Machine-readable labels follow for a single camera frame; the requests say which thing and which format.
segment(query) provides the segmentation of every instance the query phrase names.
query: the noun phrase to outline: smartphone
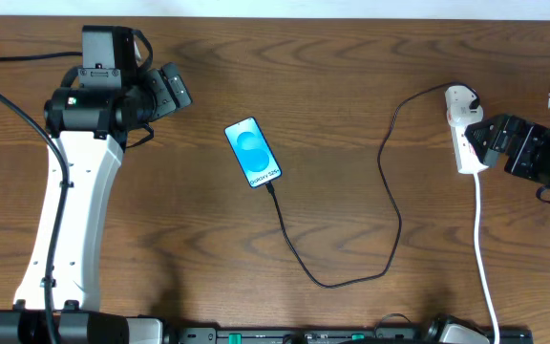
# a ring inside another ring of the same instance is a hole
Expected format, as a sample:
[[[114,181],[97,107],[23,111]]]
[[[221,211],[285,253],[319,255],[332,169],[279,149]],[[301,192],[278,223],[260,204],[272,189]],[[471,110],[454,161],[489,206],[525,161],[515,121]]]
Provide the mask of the smartphone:
[[[255,118],[235,123],[224,129],[224,133],[249,186],[258,187],[282,176],[282,169]]]

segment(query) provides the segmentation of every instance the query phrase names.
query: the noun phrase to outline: white power strip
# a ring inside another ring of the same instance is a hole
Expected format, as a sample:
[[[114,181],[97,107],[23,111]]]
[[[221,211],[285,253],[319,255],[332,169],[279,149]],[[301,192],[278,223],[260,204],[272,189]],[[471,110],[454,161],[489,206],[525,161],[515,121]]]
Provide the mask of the white power strip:
[[[445,92],[447,121],[454,141],[457,172],[462,174],[474,174],[487,168],[478,161],[475,149],[464,136],[466,126],[483,119],[483,108],[480,105],[476,109],[470,108],[470,103],[475,99],[475,95],[464,86],[452,86]]]

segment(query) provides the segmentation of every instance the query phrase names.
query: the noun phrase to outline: green component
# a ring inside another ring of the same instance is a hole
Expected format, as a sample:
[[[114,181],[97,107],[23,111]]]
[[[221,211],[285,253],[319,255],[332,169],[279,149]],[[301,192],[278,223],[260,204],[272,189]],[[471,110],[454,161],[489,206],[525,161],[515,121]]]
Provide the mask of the green component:
[[[228,344],[241,344],[240,334],[230,334],[228,336]]]

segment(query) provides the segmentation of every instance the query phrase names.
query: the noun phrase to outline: white wall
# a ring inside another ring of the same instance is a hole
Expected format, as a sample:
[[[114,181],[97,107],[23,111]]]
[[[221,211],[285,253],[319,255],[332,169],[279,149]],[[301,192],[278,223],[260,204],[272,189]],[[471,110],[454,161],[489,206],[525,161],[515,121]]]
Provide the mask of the white wall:
[[[0,14],[550,20],[550,0],[0,0]]]

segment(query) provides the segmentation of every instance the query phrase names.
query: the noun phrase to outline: wooden table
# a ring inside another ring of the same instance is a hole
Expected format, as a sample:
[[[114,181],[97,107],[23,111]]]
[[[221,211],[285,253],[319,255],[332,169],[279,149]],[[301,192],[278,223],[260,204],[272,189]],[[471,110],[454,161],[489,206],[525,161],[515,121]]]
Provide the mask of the wooden table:
[[[103,236],[104,312],[223,327],[372,326],[390,312],[413,321],[448,312],[489,325],[473,178],[456,173],[442,93],[400,113],[384,152],[404,219],[391,271],[340,290],[303,274],[269,195],[247,186],[222,129],[249,116],[262,125],[284,171],[275,184],[290,236],[319,279],[372,274],[396,230],[375,159],[395,106],[457,79],[477,89],[487,117],[549,125],[550,23],[0,17],[0,55],[80,50],[84,24],[142,29],[154,65],[178,63],[195,100],[124,158]],[[0,63],[0,92],[43,123],[44,101],[79,63]],[[46,158],[0,104],[0,309],[29,263]],[[550,207],[503,162],[481,180],[498,319],[550,343]]]

